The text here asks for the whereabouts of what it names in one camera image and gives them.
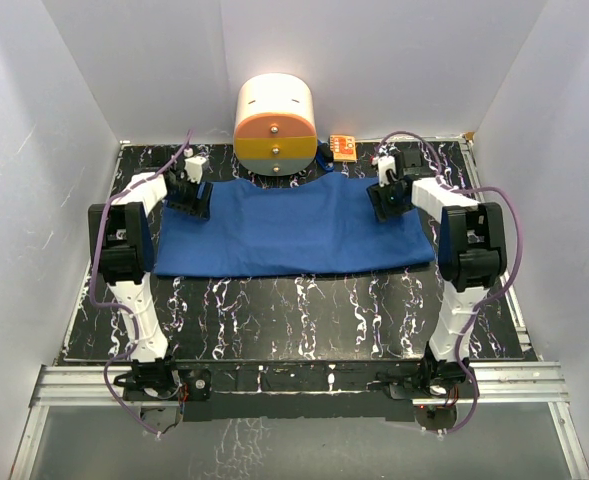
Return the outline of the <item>blue surgical cloth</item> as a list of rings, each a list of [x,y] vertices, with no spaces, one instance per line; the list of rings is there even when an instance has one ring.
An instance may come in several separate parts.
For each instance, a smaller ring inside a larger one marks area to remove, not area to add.
[[[374,182],[340,173],[294,188],[216,182],[207,220],[164,207],[154,272],[208,278],[353,274],[433,261],[416,210],[377,221],[366,192]]]

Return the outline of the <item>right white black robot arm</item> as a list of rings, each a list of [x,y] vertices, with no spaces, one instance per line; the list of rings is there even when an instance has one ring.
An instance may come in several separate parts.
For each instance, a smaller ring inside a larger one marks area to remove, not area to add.
[[[434,177],[400,176],[389,167],[367,189],[376,218],[418,208],[439,223],[437,264],[444,282],[437,325],[412,387],[440,397],[471,375],[469,341],[479,304],[507,266],[501,206]]]

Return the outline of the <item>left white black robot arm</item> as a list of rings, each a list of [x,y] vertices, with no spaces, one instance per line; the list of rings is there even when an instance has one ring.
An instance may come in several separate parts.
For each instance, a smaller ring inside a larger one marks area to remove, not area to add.
[[[198,220],[210,217],[213,184],[172,169],[134,175],[126,187],[105,204],[88,209],[92,273],[90,290],[102,279],[114,296],[96,302],[117,310],[128,335],[131,370],[113,384],[127,392],[171,399],[181,386],[181,376],[168,353],[151,292],[155,250],[148,222],[160,203]]]

